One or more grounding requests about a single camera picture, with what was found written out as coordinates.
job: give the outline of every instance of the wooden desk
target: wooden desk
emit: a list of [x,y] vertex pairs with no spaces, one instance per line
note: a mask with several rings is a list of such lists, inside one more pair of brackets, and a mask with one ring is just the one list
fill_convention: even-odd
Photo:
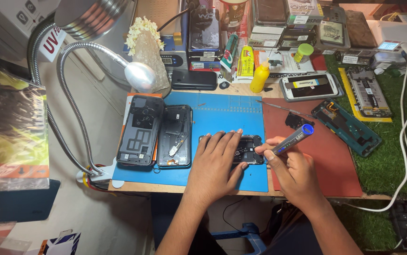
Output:
[[[268,92],[253,93],[249,89],[249,84],[231,84],[228,89],[217,88],[214,91],[200,91],[200,93],[207,94],[224,94],[224,95],[240,95],[240,96],[261,96],[263,98],[283,98],[282,91],[279,88],[278,83],[266,84],[266,88],[273,88],[273,90]],[[180,92],[195,92],[199,91],[193,90],[174,90]],[[284,197],[284,194],[281,191],[275,191],[273,189],[273,180],[271,176],[271,171],[268,169],[268,192],[257,192],[257,191],[238,191],[235,190],[230,193],[230,195],[249,195],[249,196],[276,196]],[[134,182],[125,182],[121,188],[114,188],[112,186],[112,181],[109,185],[110,191],[137,191],[137,192],[167,192],[167,193],[183,193],[185,186],[176,186],[176,185],[165,185],[165,184],[154,184],[154,183],[134,183]],[[391,197],[387,195],[367,195],[363,194],[361,197],[344,197],[344,198],[361,198],[361,199],[382,199],[382,200],[391,200]]]

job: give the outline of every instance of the hand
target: hand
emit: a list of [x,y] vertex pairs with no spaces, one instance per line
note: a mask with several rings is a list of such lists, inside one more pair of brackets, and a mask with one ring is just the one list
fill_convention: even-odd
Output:
[[276,136],[255,148],[257,154],[265,155],[279,179],[280,188],[288,201],[304,214],[323,208],[328,201],[323,196],[314,168],[314,159],[303,154],[297,146],[290,148],[279,157],[271,151],[285,138]]
[[242,129],[227,134],[220,131],[212,137],[208,133],[202,138],[189,172],[184,198],[204,206],[206,210],[235,188],[241,172],[247,167],[247,163],[243,162],[230,171],[242,133]]

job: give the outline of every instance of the white phone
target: white phone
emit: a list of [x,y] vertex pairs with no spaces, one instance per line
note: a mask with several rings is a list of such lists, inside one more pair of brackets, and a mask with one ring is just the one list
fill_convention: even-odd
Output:
[[[288,89],[287,83],[293,83],[294,88]],[[294,76],[282,78],[282,89],[288,99],[306,99],[332,97],[339,94],[336,83],[330,73]]]

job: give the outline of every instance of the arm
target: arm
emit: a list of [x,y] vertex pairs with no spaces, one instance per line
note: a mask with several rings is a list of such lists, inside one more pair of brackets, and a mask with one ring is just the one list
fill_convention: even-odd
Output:
[[235,188],[247,166],[244,162],[230,171],[242,133],[220,131],[199,142],[183,198],[156,255],[187,255],[207,208]]
[[288,201],[308,217],[323,254],[361,255],[362,252],[320,190],[314,159],[303,154],[296,146],[279,157],[274,155],[271,149],[282,140],[284,138],[280,136],[268,139],[256,148],[256,152],[268,159]]

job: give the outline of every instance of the desk lamp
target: desk lamp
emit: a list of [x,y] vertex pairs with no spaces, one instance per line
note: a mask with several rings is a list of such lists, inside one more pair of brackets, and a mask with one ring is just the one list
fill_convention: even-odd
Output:
[[87,129],[82,119],[81,113],[76,105],[76,102],[71,95],[70,90],[64,78],[64,62],[67,56],[76,49],[93,49],[103,52],[116,61],[124,68],[126,80],[135,89],[147,91],[155,84],[154,71],[147,65],[139,62],[128,62],[120,55],[107,49],[106,47],[92,43],[89,41],[95,40],[115,26],[119,17],[123,14],[128,3],[127,0],[62,0],[54,13],[43,20],[32,32],[27,46],[27,62],[29,71],[32,76],[32,81],[42,87],[40,72],[38,69],[38,50],[44,36],[55,26],[60,27],[78,42],[66,45],[59,53],[57,60],[57,76],[60,86],[64,94],[68,98],[71,107],[79,121],[82,134],[84,136],[87,158],[89,165],[94,171],[87,170],[82,166],[71,153],[64,138],[54,120],[54,117],[47,106],[48,123],[56,135],[60,145],[62,146],[68,158],[81,170],[89,175],[104,174],[100,168],[93,163],[90,141],[87,134]]

